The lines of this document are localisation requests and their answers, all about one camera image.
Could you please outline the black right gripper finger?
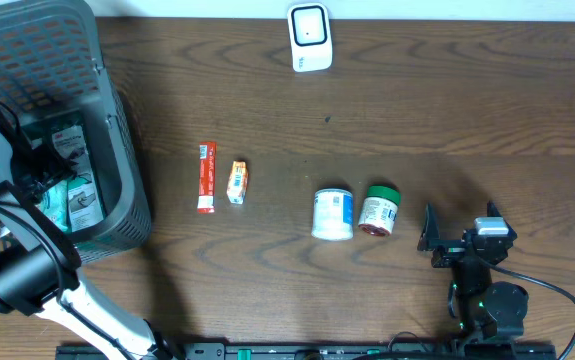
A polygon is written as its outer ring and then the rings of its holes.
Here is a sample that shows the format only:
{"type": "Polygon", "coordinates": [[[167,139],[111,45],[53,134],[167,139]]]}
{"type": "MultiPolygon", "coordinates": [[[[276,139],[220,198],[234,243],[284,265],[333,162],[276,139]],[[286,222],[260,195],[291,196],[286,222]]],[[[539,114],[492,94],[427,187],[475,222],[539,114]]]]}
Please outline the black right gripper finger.
{"type": "MultiPolygon", "coordinates": [[[[497,206],[494,204],[493,201],[489,201],[487,203],[487,217],[503,217],[502,214],[500,213],[500,211],[498,210],[497,206]]],[[[512,239],[516,239],[517,238],[517,233],[514,231],[514,229],[508,224],[508,222],[505,220],[505,222],[507,223],[508,227],[509,227],[509,234],[506,235],[505,237],[509,237],[512,239]]]]}
{"type": "Polygon", "coordinates": [[[440,245],[440,231],[433,206],[425,207],[425,221],[418,241],[418,251],[433,251],[440,245]]]}

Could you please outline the green lid jar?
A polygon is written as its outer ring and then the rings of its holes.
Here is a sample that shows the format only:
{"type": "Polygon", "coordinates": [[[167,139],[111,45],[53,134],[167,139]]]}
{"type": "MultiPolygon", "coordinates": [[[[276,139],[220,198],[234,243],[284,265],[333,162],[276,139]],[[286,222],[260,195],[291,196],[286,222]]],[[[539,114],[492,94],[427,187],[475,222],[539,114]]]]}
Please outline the green lid jar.
{"type": "Polygon", "coordinates": [[[358,227],[373,236],[390,236],[400,202],[401,194],[396,189],[380,185],[370,186],[363,202],[358,227]]]}

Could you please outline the white blue round container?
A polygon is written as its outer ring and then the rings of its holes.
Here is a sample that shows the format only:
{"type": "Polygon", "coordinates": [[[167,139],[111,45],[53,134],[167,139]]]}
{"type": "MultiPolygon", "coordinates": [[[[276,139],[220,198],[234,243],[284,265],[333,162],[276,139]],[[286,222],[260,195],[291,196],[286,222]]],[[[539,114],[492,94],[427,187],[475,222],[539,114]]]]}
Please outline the white blue round container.
{"type": "Polygon", "coordinates": [[[353,238],[353,195],[338,188],[327,188],[314,195],[311,235],[325,241],[353,238]]]}

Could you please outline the small orange carton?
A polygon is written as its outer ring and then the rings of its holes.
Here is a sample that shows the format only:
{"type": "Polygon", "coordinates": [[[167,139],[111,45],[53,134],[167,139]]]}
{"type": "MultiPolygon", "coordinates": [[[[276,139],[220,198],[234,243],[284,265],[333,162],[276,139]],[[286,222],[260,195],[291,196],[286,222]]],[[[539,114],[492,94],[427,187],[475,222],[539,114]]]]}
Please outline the small orange carton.
{"type": "Polygon", "coordinates": [[[226,195],[231,204],[244,203],[248,185],[248,169],[244,161],[234,161],[232,164],[226,195]]]}

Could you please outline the red white tube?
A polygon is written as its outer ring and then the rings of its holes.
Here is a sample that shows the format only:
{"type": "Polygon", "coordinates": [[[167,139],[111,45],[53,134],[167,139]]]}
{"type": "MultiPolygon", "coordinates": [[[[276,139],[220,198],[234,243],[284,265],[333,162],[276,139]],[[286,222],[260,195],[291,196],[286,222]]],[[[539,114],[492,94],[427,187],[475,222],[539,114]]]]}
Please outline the red white tube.
{"type": "Polygon", "coordinates": [[[215,212],[215,168],[216,168],[215,142],[201,142],[199,144],[199,195],[197,211],[200,214],[215,212]]]}

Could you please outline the green 3M product package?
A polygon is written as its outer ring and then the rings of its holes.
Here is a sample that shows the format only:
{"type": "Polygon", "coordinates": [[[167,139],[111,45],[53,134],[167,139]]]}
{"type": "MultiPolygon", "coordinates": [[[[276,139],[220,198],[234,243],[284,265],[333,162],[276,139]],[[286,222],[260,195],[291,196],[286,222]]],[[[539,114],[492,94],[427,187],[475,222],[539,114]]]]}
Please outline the green 3M product package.
{"type": "Polygon", "coordinates": [[[52,145],[74,175],[49,189],[38,208],[64,233],[77,232],[105,218],[101,194],[87,145],[84,119],[71,112],[22,126],[33,148],[52,145]]]}

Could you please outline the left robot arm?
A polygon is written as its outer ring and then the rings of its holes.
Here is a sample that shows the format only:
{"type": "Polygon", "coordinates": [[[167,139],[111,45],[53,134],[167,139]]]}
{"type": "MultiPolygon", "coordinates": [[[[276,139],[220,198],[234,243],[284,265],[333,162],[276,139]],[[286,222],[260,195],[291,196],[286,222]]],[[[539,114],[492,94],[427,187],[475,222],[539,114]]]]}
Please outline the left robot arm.
{"type": "Polygon", "coordinates": [[[50,190],[92,182],[86,147],[34,143],[0,101],[0,313],[56,322],[109,359],[181,359],[152,325],[116,305],[89,281],[69,235],[40,207],[50,190]]]}

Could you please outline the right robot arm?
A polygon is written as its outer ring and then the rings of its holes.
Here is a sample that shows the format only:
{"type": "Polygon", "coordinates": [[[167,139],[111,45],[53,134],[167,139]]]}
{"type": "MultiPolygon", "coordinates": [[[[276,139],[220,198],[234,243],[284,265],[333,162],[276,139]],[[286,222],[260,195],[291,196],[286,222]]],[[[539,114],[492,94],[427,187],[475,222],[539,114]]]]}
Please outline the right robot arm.
{"type": "Polygon", "coordinates": [[[436,212],[431,205],[425,208],[417,249],[432,254],[432,267],[452,272],[448,310],[460,320],[462,334],[452,342],[460,354],[484,344],[510,345],[524,333],[527,291],[513,283],[494,282],[491,276],[492,268],[507,258],[516,238],[493,202],[471,229],[452,240],[440,237],[436,212]]]}

